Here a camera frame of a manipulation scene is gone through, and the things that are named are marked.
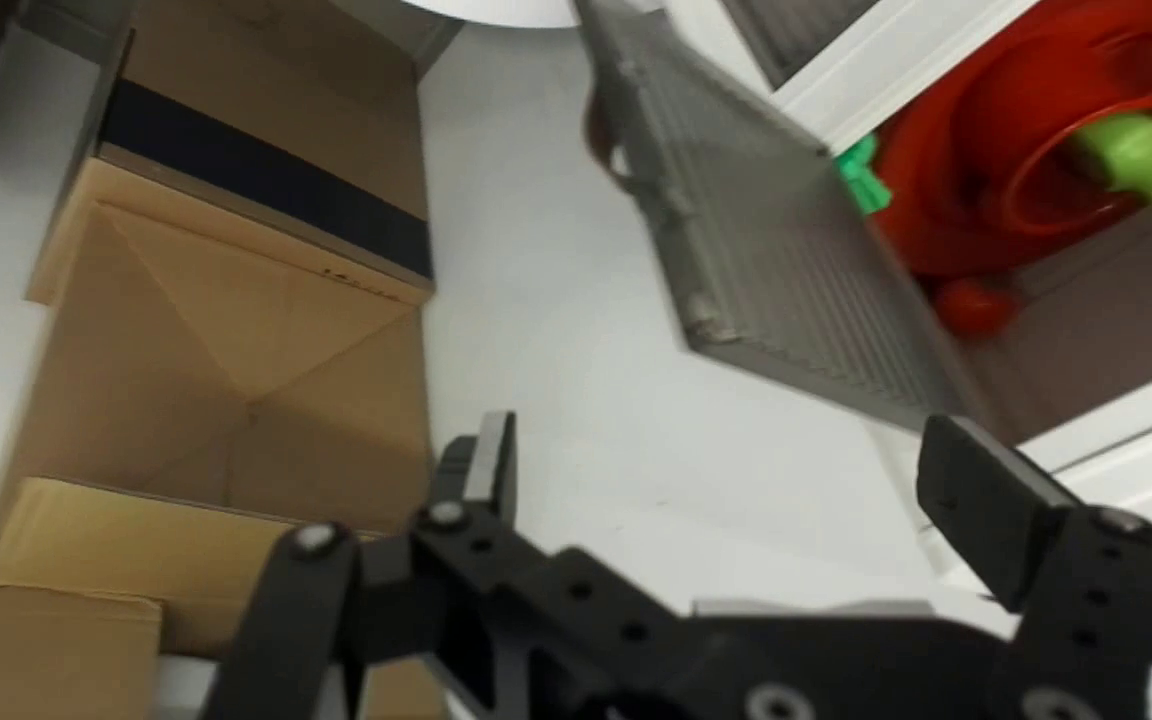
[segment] red toy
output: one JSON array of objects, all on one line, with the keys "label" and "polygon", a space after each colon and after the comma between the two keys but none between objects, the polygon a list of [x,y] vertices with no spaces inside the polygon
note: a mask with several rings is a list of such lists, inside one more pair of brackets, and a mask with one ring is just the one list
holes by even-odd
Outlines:
[{"label": "red toy", "polygon": [[892,119],[877,172],[940,319],[1000,333],[992,276],[1152,203],[1152,0],[1044,0]]}]

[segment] bolt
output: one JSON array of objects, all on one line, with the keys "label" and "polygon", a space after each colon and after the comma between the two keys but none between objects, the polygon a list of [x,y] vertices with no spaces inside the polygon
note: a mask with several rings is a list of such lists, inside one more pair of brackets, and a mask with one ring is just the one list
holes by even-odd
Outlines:
[{"label": "bolt", "polygon": [[455,525],[463,525],[463,502],[441,500],[441,502],[433,502],[424,516],[426,516],[426,525],[436,525],[436,528],[455,528]]},{"label": "bolt", "polygon": [[295,528],[295,549],[304,550],[304,557],[321,557],[321,550],[326,550],[336,545],[336,528],[330,525],[304,525],[304,528]]},{"label": "bolt", "polygon": [[1024,713],[1024,720],[1101,720],[1101,713],[1086,699],[1078,699],[1065,689],[1024,691],[1018,713]]},{"label": "bolt", "polygon": [[786,682],[760,682],[745,695],[748,720],[815,720],[815,706],[804,691]]}]

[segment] red object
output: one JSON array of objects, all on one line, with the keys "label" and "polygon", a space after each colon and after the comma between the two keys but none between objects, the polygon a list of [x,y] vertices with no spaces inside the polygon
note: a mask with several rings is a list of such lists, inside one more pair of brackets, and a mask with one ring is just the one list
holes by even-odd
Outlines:
[{"label": "red object", "polygon": [[1018,312],[1016,291],[973,278],[973,276],[942,278],[932,304],[936,304],[940,322],[962,338],[997,334]]},{"label": "red object", "polygon": [[1114,110],[1152,110],[1152,0],[1044,0],[892,119],[877,219],[932,284],[1058,250],[1140,207],[1065,151]]}]

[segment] green object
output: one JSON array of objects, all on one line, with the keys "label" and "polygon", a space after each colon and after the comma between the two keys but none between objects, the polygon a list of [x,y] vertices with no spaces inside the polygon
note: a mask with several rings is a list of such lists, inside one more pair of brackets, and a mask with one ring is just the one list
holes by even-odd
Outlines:
[{"label": "green object", "polygon": [[873,161],[879,157],[879,137],[864,137],[839,157],[839,174],[852,189],[852,199],[860,203],[864,215],[877,215],[892,207],[892,189],[873,172]]},{"label": "green object", "polygon": [[1109,115],[1072,137],[1083,164],[1111,192],[1135,192],[1152,207],[1152,115]]}]

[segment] metal mesh panel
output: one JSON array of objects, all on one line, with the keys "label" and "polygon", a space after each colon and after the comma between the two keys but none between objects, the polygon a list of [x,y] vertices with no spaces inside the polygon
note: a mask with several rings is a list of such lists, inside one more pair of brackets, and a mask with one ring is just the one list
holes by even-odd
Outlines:
[{"label": "metal mesh panel", "polygon": [[894,422],[962,411],[942,333],[833,157],[658,16],[575,9],[689,344]]}]

